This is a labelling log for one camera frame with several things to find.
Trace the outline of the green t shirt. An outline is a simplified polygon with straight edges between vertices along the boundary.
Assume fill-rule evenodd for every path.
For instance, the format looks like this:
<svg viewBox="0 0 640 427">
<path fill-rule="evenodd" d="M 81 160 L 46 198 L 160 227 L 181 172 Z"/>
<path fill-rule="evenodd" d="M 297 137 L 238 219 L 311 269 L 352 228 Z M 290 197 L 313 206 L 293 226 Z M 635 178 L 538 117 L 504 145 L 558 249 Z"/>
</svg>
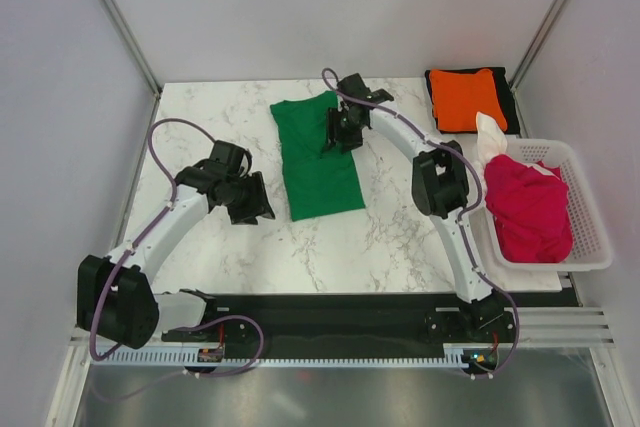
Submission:
<svg viewBox="0 0 640 427">
<path fill-rule="evenodd" d="M 365 207 L 351 153 L 326 151 L 327 113 L 338 107 L 335 93 L 270 106 L 282 158 L 282 176 L 292 221 Z"/>
</svg>

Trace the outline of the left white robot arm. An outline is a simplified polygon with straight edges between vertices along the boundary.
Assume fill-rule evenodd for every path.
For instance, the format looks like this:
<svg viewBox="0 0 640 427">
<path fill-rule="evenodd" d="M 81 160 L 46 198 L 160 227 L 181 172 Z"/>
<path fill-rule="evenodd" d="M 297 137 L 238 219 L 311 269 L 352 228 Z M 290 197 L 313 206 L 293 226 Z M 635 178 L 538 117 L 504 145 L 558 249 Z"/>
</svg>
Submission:
<svg viewBox="0 0 640 427">
<path fill-rule="evenodd" d="M 211 295 L 189 289 L 155 293 L 151 285 L 186 234 L 214 209 L 225 209 L 234 225 L 274 219 L 263 176 L 251 167 L 248 150 L 217 141 L 208 157 L 172 177 L 168 198 L 147 225 L 105 256 L 89 255 L 80 263 L 77 326 L 91 338 L 132 349 L 171 330 L 186 330 L 198 340 L 215 336 L 220 318 L 207 308 Z"/>
</svg>

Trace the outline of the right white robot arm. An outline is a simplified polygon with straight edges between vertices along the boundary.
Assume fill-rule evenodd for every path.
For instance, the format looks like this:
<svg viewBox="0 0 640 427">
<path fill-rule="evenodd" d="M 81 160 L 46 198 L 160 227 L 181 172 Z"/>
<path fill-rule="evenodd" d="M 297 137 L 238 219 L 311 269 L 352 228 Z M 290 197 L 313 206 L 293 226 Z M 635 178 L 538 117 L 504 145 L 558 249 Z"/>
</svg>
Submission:
<svg viewBox="0 0 640 427">
<path fill-rule="evenodd" d="M 444 246 L 460 301 L 458 328 L 467 339 L 483 339 L 503 315 L 497 289 L 486 278 L 470 226 L 471 211 L 480 206 L 482 184 L 455 141 L 446 142 L 418 127 L 396 108 L 384 89 L 372 90 L 360 74 L 340 79 L 325 68 L 322 79 L 339 97 L 327 112 L 325 152 L 343 154 L 363 145 L 372 130 L 396 147 L 410 162 L 411 197 L 419 212 L 431 219 Z"/>
</svg>

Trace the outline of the white plastic basket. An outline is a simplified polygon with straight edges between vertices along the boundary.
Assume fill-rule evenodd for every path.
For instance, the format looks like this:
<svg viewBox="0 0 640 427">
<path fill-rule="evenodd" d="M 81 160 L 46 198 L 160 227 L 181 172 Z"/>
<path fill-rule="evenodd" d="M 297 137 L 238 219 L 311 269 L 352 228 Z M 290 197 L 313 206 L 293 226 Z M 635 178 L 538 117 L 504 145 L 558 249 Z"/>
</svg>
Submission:
<svg viewBox="0 0 640 427">
<path fill-rule="evenodd" d="M 506 154 L 521 163 L 543 163 L 560 170 L 568 186 L 568 217 L 573 246 L 568 257 L 559 263 L 514 263 L 507 260 L 499 245 L 494 217 L 484 212 L 489 251 L 495 262 L 505 268 L 534 272 L 587 272 L 608 268 L 613 252 L 593 192 L 574 150 L 557 140 L 507 139 Z"/>
</svg>

